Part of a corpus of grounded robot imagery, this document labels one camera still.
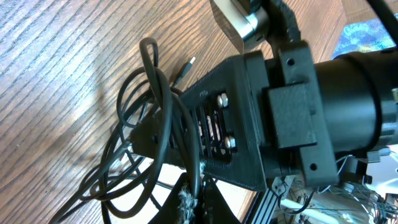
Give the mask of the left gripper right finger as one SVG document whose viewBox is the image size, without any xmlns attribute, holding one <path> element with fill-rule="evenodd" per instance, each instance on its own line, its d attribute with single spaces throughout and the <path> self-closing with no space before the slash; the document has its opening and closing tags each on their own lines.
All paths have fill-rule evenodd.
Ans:
<svg viewBox="0 0 398 224">
<path fill-rule="evenodd" d="M 200 223 L 202 224 L 240 224 L 229 208 L 215 181 L 204 177 L 200 200 Z"/>
</svg>

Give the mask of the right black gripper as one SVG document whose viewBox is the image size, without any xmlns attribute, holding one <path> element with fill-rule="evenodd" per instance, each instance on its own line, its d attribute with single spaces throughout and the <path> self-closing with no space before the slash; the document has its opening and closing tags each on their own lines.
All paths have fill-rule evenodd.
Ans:
<svg viewBox="0 0 398 224">
<path fill-rule="evenodd" d="M 180 97 L 198 131 L 205 173 L 263 191 L 266 179 L 300 174 L 308 187 L 338 181 L 312 55 L 305 41 L 230 57 Z"/>
</svg>

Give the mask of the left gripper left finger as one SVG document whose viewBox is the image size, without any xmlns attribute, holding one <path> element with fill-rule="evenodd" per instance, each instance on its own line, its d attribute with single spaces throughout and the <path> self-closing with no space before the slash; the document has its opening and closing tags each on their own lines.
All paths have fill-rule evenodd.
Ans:
<svg viewBox="0 0 398 224">
<path fill-rule="evenodd" d="M 183 173 L 162 208 L 149 224 L 190 224 L 195 218 L 195 198 L 190 193 L 188 175 Z"/>
</svg>

